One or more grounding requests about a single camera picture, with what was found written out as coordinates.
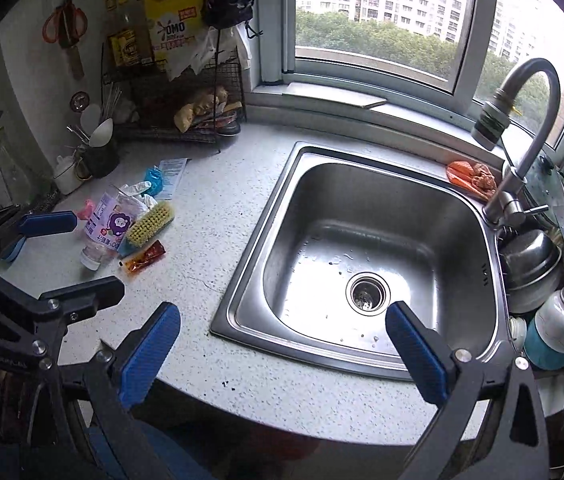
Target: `sink drain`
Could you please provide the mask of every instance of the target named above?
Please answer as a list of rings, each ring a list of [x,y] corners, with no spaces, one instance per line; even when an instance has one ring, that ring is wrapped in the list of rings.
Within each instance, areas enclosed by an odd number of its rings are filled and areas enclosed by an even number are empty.
[[[377,274],[363,272],[347,283],[347,301],[351,308],[363,316],[382,314],[391,299],[386,282]]]

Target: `pink object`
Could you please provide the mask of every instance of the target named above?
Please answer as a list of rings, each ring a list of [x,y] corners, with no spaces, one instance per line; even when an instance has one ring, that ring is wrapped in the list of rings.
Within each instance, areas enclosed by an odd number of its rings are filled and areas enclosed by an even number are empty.
[[[84,209],[75,211],[75,215],[80,220],[89,220],[94,210],[95,210],[95,202],[93,202],[91,199],[87,199],[86,203],[84,204]]]

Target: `red sauce packet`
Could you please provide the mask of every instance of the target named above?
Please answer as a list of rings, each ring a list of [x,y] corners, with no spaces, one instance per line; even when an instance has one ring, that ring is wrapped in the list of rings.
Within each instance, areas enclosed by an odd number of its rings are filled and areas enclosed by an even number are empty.
[[[125,262],[124,266],[129,272],[136,272],[143,269],[143,267],[148,267],[164,254],[166,254],[164,246],[159,240],[155,240],[149,248]]]

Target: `scrub brush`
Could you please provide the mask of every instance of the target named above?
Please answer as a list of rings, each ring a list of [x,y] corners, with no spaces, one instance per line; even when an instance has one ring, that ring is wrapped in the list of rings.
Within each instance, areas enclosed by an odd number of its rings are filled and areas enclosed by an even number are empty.
[[[125,258],[139,251],[174,218],[172,207],[165,201],[158,202],[146,215],[130,226],[117,252]]]

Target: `faucet spray head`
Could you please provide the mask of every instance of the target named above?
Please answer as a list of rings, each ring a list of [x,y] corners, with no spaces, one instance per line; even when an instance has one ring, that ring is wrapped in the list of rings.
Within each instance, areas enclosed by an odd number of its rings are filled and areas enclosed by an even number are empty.
[[[486,101],[480,112],[480,117],[471,129],[471,136],[483,148],[491,152],[495,145],[500,140],[504,130],[508,128],[511,120],[508,118],[508,113],[502,110],[500,100],[495,99],[495,102]]]

